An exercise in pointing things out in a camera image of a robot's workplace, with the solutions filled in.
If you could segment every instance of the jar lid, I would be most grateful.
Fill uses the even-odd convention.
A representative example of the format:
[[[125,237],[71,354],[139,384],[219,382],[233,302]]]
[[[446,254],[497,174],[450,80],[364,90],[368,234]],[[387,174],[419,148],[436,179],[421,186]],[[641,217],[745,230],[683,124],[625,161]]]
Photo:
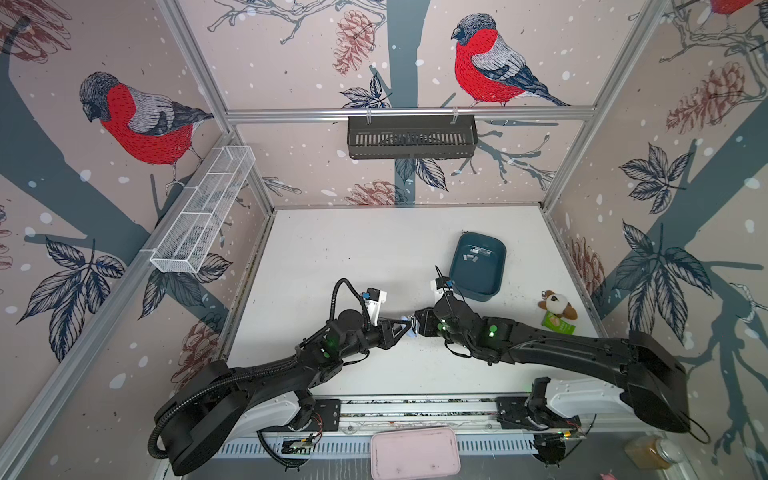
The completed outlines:
[[[656,441],[656,448],[661,458],[669,463],[680,463],[685,460],[683,449],[672,440],[658,439]]]

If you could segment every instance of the green packet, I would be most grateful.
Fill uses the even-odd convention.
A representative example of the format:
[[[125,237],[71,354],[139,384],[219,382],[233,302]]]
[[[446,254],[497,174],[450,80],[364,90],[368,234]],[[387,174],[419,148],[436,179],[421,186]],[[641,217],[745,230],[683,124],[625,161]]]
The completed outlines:
[[[544,315],[544,320],[541,321],[541,324],[553,332],[565,333],[566,335],[573,335],[574,330],[576,330],[575,325],[571,325],[570,323],[566,322],[565,319],[557,317],[552,312],[546,312]]]

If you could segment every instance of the bird head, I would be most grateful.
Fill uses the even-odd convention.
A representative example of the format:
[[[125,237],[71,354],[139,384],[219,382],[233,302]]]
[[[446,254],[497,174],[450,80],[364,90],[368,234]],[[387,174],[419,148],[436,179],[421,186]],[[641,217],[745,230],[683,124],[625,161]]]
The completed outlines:
[[[466,46],[475,33],[485,28],[496,28],[496,21],[487,13],[473,13],[467,15],[456,25],[451,38],[458,41],[461,46]]]
[[[83,84],[80,85],[80,102],[83,104],[83,112],[88,121],[93,121],[95,118],[101,121],[112,119],[107,95],[119,84],[120,82],[113,75],[103,71],[90,74],[83,80]]]

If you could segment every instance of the pink object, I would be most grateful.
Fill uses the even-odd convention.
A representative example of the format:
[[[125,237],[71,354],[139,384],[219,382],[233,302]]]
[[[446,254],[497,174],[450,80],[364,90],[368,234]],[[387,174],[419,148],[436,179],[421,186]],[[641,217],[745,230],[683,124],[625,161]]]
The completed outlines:
[[[374,480],[445,477],[461,469],[456,434],[448,427],[383,432],[371,439]]]

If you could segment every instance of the brown and white stuffed animal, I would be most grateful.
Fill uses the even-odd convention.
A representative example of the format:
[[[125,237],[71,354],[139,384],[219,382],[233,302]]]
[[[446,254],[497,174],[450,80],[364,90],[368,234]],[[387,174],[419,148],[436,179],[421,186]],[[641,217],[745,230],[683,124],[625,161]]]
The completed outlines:
[[[552,290],[547,290],[545,292],[541,292],[541,298],[543,300],[538,303],[538,307],[543,310],[547,310],[557,318],[565,317],[569,320],[576,320],[578,318],[576,309],[571,306],[571,304],[568,302],[568,299],[559,293],[555,293]]]

